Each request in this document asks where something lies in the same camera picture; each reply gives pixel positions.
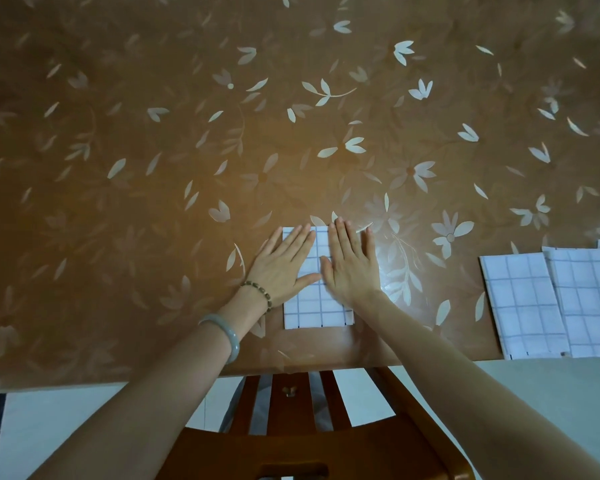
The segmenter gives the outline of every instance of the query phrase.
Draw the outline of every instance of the bracelet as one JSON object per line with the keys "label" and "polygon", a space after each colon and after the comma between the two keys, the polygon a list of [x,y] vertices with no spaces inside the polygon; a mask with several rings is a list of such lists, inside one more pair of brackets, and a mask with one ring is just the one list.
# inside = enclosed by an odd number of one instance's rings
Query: bracelet
{"label": "bracelet", "polygon": [[261,292],[264,295],[264,298],[267,299],[267,311],[265,313],[269,313],[271,311],[271,307],[272,307],[271,295],[269,293],[267,293],[262,286],[260,286],[257,283],[254,283],[253,281],[245,281],[240,286],[253,286],[254,288],[256,288],[256,290]]}
{"label": "bracelet", "polygon": [[224,318],[217,314],[209,314],[205,316],[198,325],[202,325],[204,322],[212,322],[218,325],[218,327],[222,328],[222,331],[226,333],[227,338],[229,339],[229,343],[231,343],[231,355],[229,355],[229,360],[227,363],[232,363],[240,352],[240,340],[238,340],[238,336],[232,330],[227,322],[225,322]]}

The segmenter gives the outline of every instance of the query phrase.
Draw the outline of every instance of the hand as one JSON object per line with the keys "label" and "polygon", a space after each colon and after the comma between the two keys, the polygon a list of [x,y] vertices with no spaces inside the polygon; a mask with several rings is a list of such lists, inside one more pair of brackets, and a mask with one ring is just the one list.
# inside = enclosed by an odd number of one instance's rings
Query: hand
{"label": "hand", "polygon": [[320,280],[319,273],[297,277],[300,266],[315,240],[315,232],[310,230],[310,224],[296,227],[277,249],[274,249],[282,233],[282,227],[278,227],[264,242],[251,266],[247,279],[259,284],[269,293],[273,306],[282,305],[303,288]]}
{"label": "hand", "polygon": [[371,227],[367,227],[364,233],[366,239],[363,246],[351,221],[345,225],[342,218],[338,217],[335,226],[329,224],[331,261],[326,256],[320,256],[327,290],[341,304],[355,312],[359,312],[375,292],[382,292]]}

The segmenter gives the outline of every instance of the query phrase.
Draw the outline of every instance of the wooden table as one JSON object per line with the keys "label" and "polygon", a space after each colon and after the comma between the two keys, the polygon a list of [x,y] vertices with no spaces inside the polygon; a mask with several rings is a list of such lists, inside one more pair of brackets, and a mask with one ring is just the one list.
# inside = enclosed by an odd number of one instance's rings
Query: wooden table
{"label": "wooden table", "polygon": [[[0,390],[127,380],[333,213],[501,358],[478,256],[600,237],[600,0],[0,0]],[[225,374],[396,363],[359,319],[265,332]]]}

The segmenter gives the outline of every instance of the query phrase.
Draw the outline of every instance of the person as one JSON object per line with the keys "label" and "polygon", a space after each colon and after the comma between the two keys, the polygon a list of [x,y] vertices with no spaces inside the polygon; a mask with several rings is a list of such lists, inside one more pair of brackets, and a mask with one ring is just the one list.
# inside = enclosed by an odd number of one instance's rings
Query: person
{"label": "person", "polygon": [[[270,295],[272,306],[322,276],[333,297],[392,348],[484,479],[600,480],[599,462],[387,298],[370,228],[361,233],[361,242],[351,222],[338,218],[329,226],[331,260],[320,258],[321,275],[296,279],[315,240],[310,229],[298,226],[276,246],[282,232],[277,229],[255,258],[247,279]],[[242,339],[267,307],[264,293],[248,285],[218,315]],[[30,478],[154,478],[231,354],[232,341],[222,327],[201,322],[93,414]]]}

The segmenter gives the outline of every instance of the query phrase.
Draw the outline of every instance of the wooden chair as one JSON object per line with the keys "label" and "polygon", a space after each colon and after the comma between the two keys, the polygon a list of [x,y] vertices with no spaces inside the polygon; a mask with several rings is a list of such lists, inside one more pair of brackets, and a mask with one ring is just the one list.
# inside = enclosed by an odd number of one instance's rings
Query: wooden chair
{"label": "wooden chair", "polygon": [[464,455],[389,368],[367,373],[395,416],[352,428],[333,372],[320,372],[334,431],[319,433],[309,375],[276,374],[267,435],[248,435],[260,379],[250,376],[229,434],[184,428],[156,478],[475,480]]}

